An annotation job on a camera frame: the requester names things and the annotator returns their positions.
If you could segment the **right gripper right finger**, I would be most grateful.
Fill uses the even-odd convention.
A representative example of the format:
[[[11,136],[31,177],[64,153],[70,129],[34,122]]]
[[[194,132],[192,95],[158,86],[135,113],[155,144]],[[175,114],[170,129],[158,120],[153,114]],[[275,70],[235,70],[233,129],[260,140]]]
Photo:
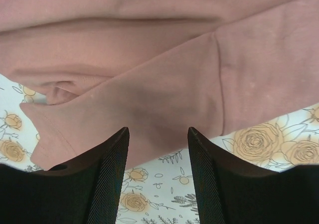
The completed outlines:
[[[255,166],[188,130],[188,150],[202,224],[316,224],[319,168],[283,172]]]

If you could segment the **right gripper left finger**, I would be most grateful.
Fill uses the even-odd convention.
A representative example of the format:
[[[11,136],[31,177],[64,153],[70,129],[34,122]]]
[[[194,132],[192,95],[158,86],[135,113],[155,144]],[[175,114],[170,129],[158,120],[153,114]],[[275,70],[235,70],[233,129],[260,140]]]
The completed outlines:
[[[0,167],[3,224],[113,224],[126,167],[129,130],[48,171]]]

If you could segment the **pink printed t-shirt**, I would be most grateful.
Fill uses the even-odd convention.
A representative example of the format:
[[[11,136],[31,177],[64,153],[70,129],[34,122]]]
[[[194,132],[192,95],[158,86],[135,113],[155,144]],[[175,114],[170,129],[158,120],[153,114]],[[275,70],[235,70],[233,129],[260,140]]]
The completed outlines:
[[[127,167],[319,100],[319,0],[0,0],[0,72],[48,170],[130,130]]]

